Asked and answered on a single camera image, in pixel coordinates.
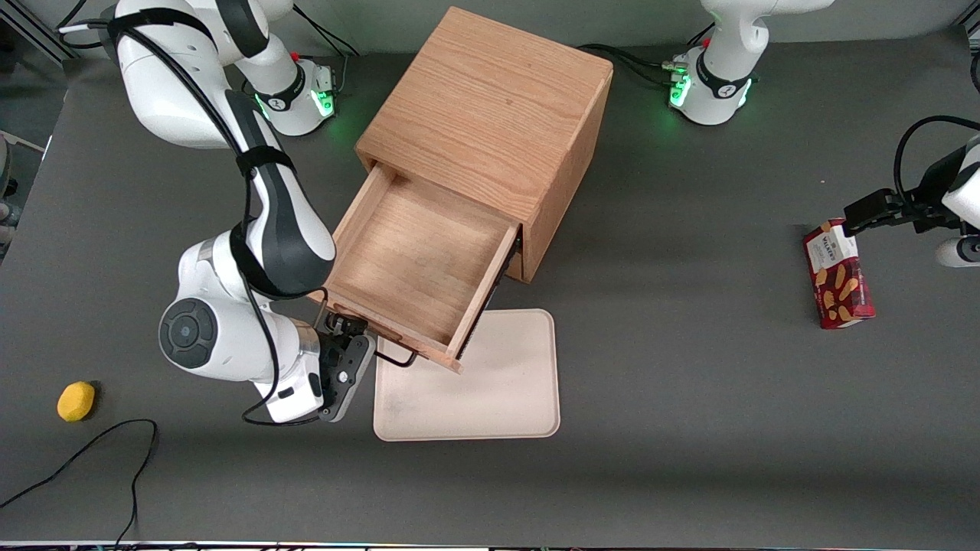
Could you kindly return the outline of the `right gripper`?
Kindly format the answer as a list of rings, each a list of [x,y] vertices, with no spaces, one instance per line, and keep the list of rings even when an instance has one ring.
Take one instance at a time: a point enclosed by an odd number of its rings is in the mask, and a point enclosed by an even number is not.
[[[364,334],[368,327],[370,325],[363,318],[347,314],[323,314],[316,318],[316,331],[329,336],[358,336]],[[273,375],[269,374],[256,380],[256,390],[260,392],[260,397],[273,391],[265,404],[273,422],[297,421],[323,405],[319,361],[296,359],[290,365],[280,365],[279,382],[273,385]]]

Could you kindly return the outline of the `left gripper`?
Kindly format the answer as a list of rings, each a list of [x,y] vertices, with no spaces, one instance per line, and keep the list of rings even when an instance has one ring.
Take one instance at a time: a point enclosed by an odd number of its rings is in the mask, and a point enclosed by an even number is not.
[[[892,224],[912,224],[915,231],[977,230],[978,143],[979,137],[974,136],[931,164],[916,188],[918,202],[896,200],[893,191],[875,191],[844,207],[844,233],[854,236]]]

